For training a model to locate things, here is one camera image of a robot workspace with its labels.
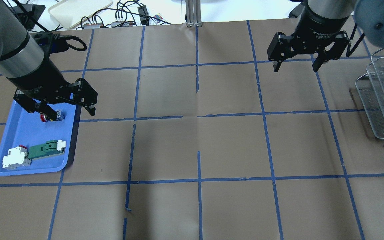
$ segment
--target black connector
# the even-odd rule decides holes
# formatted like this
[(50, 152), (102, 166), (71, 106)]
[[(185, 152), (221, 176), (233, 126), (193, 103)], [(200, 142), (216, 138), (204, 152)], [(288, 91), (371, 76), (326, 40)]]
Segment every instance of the black connector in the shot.
[(148, 9), (145, 5), (137, 7), (137, 10), (139, 11), (140, 15), (145, 15), (146, 17), (140, 16), (140, 22), (142, 23), (142, 26), (149, 26), (150, 18), (148, 17)]

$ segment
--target white floor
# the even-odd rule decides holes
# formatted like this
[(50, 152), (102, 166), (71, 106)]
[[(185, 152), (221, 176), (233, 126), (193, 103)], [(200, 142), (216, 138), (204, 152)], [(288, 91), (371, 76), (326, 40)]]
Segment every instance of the white floor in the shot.
[[(6, 3), (9, 1), (13, 6), (15, 5), (12, 0), (4, 1)], [(20, 0), (20, 2), (26, 3), (27, 0)], [(108, 8), (116, 8), (117, 1), (113, 0), (113, 2)], [(186, 6), (184, 0), (140, 0), (140, 2), (146, 5), (151, 16), (159, 13), (172, 24), (185, 22)], [(29, 0), (29, 3), (45, 5), (47, 7), (39, 19), (43, 26), (50, 30), (58, 26), (57, 20), (48, 13), (48, 8), (57, 4), (55, 0)], [(297, 4), (288, 0), (201, 0), (201, 18), (203, 22), (288, 18), (289, 12)], [(132, 5), (130, 10), (137, 13), (137, 6)], [(115, 21), (113, 10), (102, 11), (99, 16), (103, 18), (105, 24)], [(41, 31), (37, 26), (33, 30)]]

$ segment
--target metal post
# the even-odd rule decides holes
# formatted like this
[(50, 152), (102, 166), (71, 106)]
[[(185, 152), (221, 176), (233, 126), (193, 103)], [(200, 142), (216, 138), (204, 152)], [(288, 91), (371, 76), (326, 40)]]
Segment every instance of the metal post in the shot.
[(201, 0), (186, 0), (186, 25), (188, 27), (202, 26)]

